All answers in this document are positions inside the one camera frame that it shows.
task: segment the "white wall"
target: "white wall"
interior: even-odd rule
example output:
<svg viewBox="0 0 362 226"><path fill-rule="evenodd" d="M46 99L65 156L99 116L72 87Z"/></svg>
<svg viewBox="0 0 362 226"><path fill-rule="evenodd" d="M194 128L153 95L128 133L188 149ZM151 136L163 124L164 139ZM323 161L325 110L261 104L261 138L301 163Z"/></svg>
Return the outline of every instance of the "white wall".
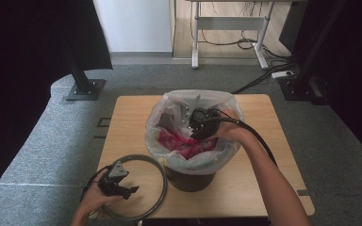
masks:
<svg viewBox="0 0 362 226"><path fill-rule="evenodd" d="M93 0L112 52L172 52L173 0Z"/></svg>

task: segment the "human arm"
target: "human arm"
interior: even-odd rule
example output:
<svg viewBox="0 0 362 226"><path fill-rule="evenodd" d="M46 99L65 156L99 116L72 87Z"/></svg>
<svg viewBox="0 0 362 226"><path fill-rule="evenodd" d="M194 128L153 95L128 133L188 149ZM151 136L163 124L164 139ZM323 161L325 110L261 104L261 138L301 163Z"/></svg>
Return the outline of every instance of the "human arm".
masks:
<svg viewBox="0 0 362 226"><path fill-rule="evenodd" d="M87 225L88 216L92 211L99 209L106 202L115 202L123 199L122 196L106 196L102 193L97 185L97 182L107 172L107 169L102 170L92 181L90 187L84 194L81 203L75 210L72 226Z"/></svg>
<svg viewBox="0 0 362 226"><path fill-rule="evenodd" d="M233 110L224 112L238 119ZM237 141L248 154L272 225L311 225L295 190L251 132L222 121L214 137Z"/></svg>

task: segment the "person's left hand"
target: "person's left hand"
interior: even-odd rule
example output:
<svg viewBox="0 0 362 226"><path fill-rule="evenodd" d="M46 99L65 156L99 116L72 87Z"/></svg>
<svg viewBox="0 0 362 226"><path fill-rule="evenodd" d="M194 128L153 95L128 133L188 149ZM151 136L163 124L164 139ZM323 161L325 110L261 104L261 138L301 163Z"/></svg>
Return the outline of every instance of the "person's left hand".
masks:
<svg viewBox="0 0 362 226"><path fill-rule="evenodd" d="M123 199L123 196L106 196L102 193L101 189L98 186L98 182L101 177L107 172L107 169L102 170L98 175L96 175L95 179L93 179L90 187L85 192L84 197L79 204L79 208L82 208L86 213L90 213L106 202L115 202Z"/></svg>

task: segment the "gray carpet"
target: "gray carpet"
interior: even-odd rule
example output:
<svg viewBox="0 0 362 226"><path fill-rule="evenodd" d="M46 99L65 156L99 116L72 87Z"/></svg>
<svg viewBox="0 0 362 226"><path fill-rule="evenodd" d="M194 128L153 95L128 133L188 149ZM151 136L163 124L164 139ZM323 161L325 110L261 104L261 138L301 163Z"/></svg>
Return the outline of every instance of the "gray carpet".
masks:
<svg viewBox="0 0 362 226"><path fill-rule="evenodd" d="M110 118L122 95L174 89L234 91L263 72L258 66L121 65L87 72L106 83L96 102L67 102L68 75L24 147L0 180L0 225L69 225L83 185L94 174ZM286 102L275 80L242 93L271 97L316 213L314 225L362 225L362 145L330 106ZM130 225L97 220L93 225Z"/></svg>

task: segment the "person's right forearm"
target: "person's right forearm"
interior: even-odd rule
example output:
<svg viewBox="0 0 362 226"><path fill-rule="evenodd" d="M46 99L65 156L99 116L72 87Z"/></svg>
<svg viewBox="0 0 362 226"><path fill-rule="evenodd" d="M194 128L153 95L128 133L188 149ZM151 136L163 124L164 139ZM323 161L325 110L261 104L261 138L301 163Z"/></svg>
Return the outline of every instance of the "person's right forearm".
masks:
<svg viewBox="0 0 362 226"><path fill-rule="evenodd" d="M272 225L311 225L295 190L255 136L240 131L238 142L251 160Z"/></svg>

